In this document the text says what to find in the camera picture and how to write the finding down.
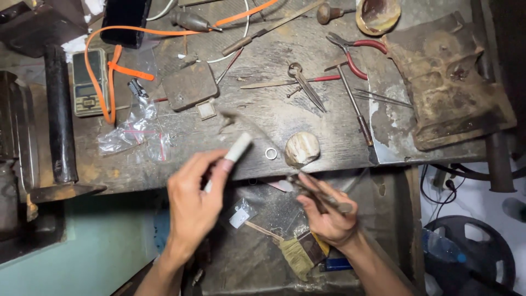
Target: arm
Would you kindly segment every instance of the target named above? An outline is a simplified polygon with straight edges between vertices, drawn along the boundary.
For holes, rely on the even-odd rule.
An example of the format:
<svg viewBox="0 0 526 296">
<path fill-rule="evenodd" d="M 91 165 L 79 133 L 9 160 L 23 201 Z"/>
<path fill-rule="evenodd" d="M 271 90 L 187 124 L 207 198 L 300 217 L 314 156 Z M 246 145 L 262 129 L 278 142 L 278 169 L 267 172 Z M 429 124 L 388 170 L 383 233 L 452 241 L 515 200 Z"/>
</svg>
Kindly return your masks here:
<svg viewBox="0 0 526 296">
<path fill-rule="evenodd" d="M 183 266 L 212 230 L 223 206 L 223 190 L 234 165 L 233 161 L 219 160 L 227 152 L 196 153 L 168 180 L 170 233 L 163 253 L 135 296 L 179 294 Z M 200 189 L 201 179 L 216 161 L 210 177 L 212 189 L 206 193 Z"/>
<path fill-rule="evenodd" d="M 326 182 L 318 181 L 302 174 L 299 177 L 305 185 L 314 191 L 318 187 L 325 193 L 334 196 L 337 201 L 353 205 L 353 212 L 346 216 L 340 215 L 328 205 L 325 205 L 328 213 L 320 214 L 312 199 L 303 195 L 297 198 L 303 204 L 309 219 L 310 230 L 321 236 L 323 240 L 336 247 L 347 257 L 360 278 L 366 294 L 370 296 L 413 295 L 411 290 L 403 284 L 396 273 L 388 267 L 374 248 L 371 247 L 365 234 L 356 227 L 357 203 L 350 200 L 345 193 L 332 188 Z M 312 182 L 316 182 L 318 186 L 313 186 Z"/>
</svg>

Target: hand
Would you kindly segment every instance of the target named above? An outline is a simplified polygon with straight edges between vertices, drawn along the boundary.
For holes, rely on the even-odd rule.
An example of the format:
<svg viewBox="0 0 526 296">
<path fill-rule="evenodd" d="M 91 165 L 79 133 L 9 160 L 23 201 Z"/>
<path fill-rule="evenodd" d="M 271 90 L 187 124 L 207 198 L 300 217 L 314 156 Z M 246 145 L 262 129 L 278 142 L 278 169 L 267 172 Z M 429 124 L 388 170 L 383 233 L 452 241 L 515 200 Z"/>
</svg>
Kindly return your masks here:
<svg viewBox="0 0 526 296">
<path fill-rule="evenodd" d="M 320 200 L 329 212 L 327 214 L 320 214 L 314 200 L 304 195 L 299 195 L 296 198 L 303 205 L 312 232 L 321 236 L 324 241 L 336 248 L 345 246 L 354 233 L 353 228 L 356 225 L 356 212 L 358 211 L 357 203 L 350 200 L 345 193 L 332 188 L 324 181 L 316 180 L 313 177 L 301 173 L 299 174 L 299 178 L 303 184 L 314 191 L 319 191 L 320 189 L 326 194 L 333 196 L 339 202 L 352 204 L 352 212 L 343 216 L 327 203 Z"/>
<path fill-rule="evenodd" d="M 214 227 L 223 207 L 223 190 L 234 162 L 219 160 L 228 150 L 196 153 L 170 179 L 167 189 L 170 200 L 170 233 L 165 252 L 184 264 L 195 252 L 203 238 Z M 200 189 L 203 175 L 211 169 L 212 189 Z"/>
</svg>

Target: red handle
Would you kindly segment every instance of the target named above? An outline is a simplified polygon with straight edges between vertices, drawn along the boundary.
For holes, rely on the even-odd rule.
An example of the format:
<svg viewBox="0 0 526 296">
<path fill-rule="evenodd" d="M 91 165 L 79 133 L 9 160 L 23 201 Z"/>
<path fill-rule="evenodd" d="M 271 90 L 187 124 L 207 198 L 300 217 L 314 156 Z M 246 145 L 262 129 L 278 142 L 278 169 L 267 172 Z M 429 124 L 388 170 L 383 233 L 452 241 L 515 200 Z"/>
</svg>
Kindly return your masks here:
<svg viewBox="0 0 526 296">
<path fill-rule="evenodd" d="M 358 41 L 355 41 L 353 46 L 370 46 L 370 47 L 374 47 L 378 49 L 383 54 L 387 54 L 387 47 L 384 44 L 378 41 L 375 41 L 375 40 L 358 40 Z"/>
<path fill-rule="evenodd" d="M 355 63 L 352 61 L 351 54 L 349 52 L 346 52 L 345 55 L 347 56 L 347 62 L 349 64 L 349 68 L 351 68 L 351 71 L 359 78 L 367 80 L 367 74 L 360 71 L 360 69 L 356 67 Z"/>
<path fill-rule="evenodd" d="M 338 79 L 340 79 L 340 75 L 331 75 L 331 76 L 316 77 L 312 81 L 319 82 L 319 81 L 329 81 L 329 80 L 338 80 Z"/>
</svg>

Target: paper label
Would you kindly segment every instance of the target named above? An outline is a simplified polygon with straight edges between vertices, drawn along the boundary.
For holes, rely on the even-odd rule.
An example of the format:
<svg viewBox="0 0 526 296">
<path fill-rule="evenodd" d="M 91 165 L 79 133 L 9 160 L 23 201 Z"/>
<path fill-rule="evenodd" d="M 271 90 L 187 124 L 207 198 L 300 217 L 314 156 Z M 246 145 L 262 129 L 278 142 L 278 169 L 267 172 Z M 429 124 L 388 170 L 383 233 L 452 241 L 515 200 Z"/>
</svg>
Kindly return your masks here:
<svg viewBox="0 0 526 296">
<path fill-rule="evenodd" d="M 250 218 L 250 215 L 245 210 L 240 209 L 228 220 L 232 226 L 238 229 L 245 221 Z"/>
</svg>

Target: orange strap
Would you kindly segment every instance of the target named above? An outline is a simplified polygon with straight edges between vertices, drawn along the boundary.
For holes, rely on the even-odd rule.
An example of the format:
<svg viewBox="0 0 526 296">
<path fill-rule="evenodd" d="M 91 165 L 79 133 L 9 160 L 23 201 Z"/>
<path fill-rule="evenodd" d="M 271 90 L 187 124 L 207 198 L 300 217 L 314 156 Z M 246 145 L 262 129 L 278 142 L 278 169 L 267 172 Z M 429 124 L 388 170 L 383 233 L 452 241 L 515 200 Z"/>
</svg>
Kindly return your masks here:
<svg viewBox="0 0 526 296">
<path fill-rule="evenodd" d="M 130 68 L 126 68 L 126 67 L 121 67 L 121 66 L 115 64 L 114 62 L 108 62 L 108 66 L 110 68 L 113 68 L 113 70 L 115 70 L 117 72 L 121 72 L 121 73 L 126 74 L 126 75 L 135 76 L 135 77 L 139 77 L 139 78 L 150 80 L 150 81 L 155 79 L 155 77 L 153 75 L 151 75 L 151 74 L 144 73 L 144 72 L 137 71 L 137 70 L 130 69 Z"/>
<path fill-rule="evenodd" d="M 249 11 L 246 11 L 246 12 L 243 12 L 243 13 L 240 13 L 240 14 L 236 14 L 236 15 L 228 17 L 226 19 L 222 19 L 222 20 L 216 22 L 216 24 L 214 26 L 220 26 L 220 25 L 223 25 L 223 24 L 226 24 L 226 23 L 229 23 L 229 22 L 233 22 L 233 21 L 238 20 L 240 18 L 243 18 L 245 16 L 252 15 L 252 14 L 254 14 L 256 12 L 262 11 L 263 9 L 269 7 L 270 5 L 272 5 L 272 4 L 276 3 L 276 2 L 278 2 L 278 0 L 270 0 L 270 1 L 266 2 L 263 5 L 259 5 L 256 8 L 252 8 Z M 95 35 L 97 35 L 98 33 L 102 32 L 102 31 L 105 31 L 105 30 L 109 30 L 109 29 L 129 29 L 129 30 L 142 31 L 142 32 L 146 32 L 146 33 L 151 33 L 151 34 L 156 34 L 156 35 L 164 35 L 164 36 L 193 35 L 193 34 L 199 34 L 201 32 L 194 32 L 194 31 L 159 31 L 159 30 L 145 29 L 145 28 L 132 27 L 132 26 L 108 26 L 108 27 L 100 28 L 100 29 L 98 29 L 98 30 L 96 30 L 96 31 L 94 31 L 93 33 L 90 34 L 90 36 L 88 37 L 88 40 L 86 41 L 86 50 L 84 50 L 84 62 L 86 63 L 86 68 L 88 70 L 89 78 L 91 78 L 91 80 L 93 82 L 93 85 L 95 86 L 95 92 L 97 93 L 97 96 L 98 96 L 98 99 L 99 99 L 99 103 L 100 103 L 100 107 L 102 109 L 102 113 L 104 114 L 104 119 L 106 120 L 106 122 L 108 124 L 114 124 L 115 123 L 115 93 L 114 93 L 114 88 L 113 88 L 113 69 L 116 69 L 115 66 L 117 64 L 118 58 L 120 56 L 120 53 L 122 51 L 122 46 L 117 45 L 115 47 L 115 53 L 114 53 L 113 60 L 112 60 L 112 62 L 114 63 L 114 65 L 113 65 L 114 68 L 110 67 L 110 71 L 109 71 L 109 74 L 108 74 L 109 98 L 110 98 L 111 113 L 112 113 L 111 117 L 109 116 L 108 108 L 106 106 L 106 103 L 104 102 L 104 96 L 102 94 L 102 89 L 98 85 L 97 79 L 95 79 L 95 74 L 93 73 L 92 67 L 90 66 L 89 60 L 88 60 L 89 43 L 92 41 L 93 37 L 95 37 Z"/>
</svg>

